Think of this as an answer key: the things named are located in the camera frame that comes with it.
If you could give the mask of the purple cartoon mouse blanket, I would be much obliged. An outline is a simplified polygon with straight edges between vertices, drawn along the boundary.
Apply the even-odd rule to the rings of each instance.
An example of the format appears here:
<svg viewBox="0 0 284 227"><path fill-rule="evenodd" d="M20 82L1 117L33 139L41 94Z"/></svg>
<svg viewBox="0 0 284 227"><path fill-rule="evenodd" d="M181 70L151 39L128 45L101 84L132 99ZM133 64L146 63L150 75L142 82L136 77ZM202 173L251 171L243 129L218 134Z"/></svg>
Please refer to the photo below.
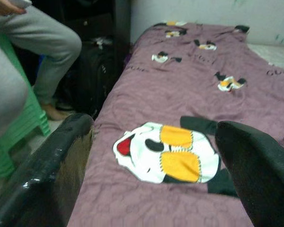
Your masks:
<svg viewBox="0 0 284 227"><path fill-rule="evenodd" d="M67 227L253 227L217 151L234 121L284 146L284 69L246 26L162 23L136 42L96 119Z"/></svg>

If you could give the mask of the person's bare hand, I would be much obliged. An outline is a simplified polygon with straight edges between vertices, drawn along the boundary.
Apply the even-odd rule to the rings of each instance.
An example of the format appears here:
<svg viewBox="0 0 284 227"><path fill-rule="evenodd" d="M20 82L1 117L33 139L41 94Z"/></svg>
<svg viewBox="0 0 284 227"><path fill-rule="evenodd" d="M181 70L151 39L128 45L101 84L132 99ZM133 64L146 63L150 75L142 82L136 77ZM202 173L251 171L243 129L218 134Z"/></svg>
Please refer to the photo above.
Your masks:
<svg viewBox="0 0 284 227"><path fill-rule="evenodd" d="M22 15L25 13L25 9L21 9L11 4L8 0L0 0L0 16L7 16L12 14Z"/></svg>

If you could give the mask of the green plastic stool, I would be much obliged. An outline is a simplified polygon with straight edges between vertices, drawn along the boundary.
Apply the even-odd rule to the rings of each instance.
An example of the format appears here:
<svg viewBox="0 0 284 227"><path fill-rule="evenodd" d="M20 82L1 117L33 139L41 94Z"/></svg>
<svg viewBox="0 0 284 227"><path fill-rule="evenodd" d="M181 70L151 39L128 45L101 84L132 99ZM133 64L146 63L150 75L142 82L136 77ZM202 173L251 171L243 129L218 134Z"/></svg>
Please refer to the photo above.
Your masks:
<svg viewBox="0 0 284 227"><path fill-rule="evenodd" d="M9 150L37 127L43 136L48 136L51 130L46 113L42 110L33 92L12 43L4 34L0 34L0 48L27 84L27 100L23 111L0 137L0 178L3 178L9 176L15 169Z"/></svg>

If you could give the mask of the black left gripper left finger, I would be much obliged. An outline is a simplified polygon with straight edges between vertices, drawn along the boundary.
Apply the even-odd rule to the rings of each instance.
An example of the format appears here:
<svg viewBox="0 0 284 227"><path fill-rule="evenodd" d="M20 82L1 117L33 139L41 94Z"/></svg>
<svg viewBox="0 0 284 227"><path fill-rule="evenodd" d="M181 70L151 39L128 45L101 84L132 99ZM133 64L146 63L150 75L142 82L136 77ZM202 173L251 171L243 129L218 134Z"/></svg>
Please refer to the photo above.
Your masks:
<svg viewBox="0 0 284 227"><path fill-rule="evenodd" d="M67 227L93 142L91 116L75 113L30 155L0 192L0 227Z"/></svg>

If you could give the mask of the black bag with white logo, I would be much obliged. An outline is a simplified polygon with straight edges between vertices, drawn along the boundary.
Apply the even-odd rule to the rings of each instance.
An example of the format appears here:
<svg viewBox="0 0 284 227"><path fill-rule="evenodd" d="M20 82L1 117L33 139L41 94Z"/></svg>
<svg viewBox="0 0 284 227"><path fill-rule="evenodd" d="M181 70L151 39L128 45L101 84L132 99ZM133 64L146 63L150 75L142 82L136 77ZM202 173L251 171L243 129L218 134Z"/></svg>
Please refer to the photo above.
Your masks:
<svg viewBox="0 0 284 227"><path fill-rule="evenodd" d="M58 85L56 108L96 119L117 78L113 40L84 41L79 57Z"/></svg>

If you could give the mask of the person's leg in grey trousers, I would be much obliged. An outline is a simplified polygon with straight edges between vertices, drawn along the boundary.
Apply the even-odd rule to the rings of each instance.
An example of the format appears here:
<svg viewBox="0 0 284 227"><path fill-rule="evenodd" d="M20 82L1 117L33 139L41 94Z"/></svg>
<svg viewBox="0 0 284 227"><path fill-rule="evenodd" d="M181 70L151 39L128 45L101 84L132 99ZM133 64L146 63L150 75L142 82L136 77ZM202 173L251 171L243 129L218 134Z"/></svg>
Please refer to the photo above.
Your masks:
<svg viewBox="0 0 284 227"><path fill-rule="evenodd" d="M81 52L79 36L33 6L28 7L23 15L0 16L0 33L6 34L14 45L44 56L34 93L50 119L65 119L66 114L54 107L52 98L59 82Z"/></svg>
<svg viewBox="0 0 284 227"><path fill-rule="evenodd" d="M22 112L26 98L26 82L0 48L0 137Z"/></svg>

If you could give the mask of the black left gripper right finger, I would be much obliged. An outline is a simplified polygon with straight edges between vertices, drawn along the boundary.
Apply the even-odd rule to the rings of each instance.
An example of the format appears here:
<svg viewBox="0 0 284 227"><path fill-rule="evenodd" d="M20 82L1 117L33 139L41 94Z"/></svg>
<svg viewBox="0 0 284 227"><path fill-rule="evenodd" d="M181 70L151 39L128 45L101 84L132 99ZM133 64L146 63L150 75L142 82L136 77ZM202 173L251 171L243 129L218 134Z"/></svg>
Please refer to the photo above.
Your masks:
<svg viewBox="0 0 284 227"><path fill-rule="evenodd" d="M284 227L284 148L267 133L223 121L215 142L254 227Z"/></svg>

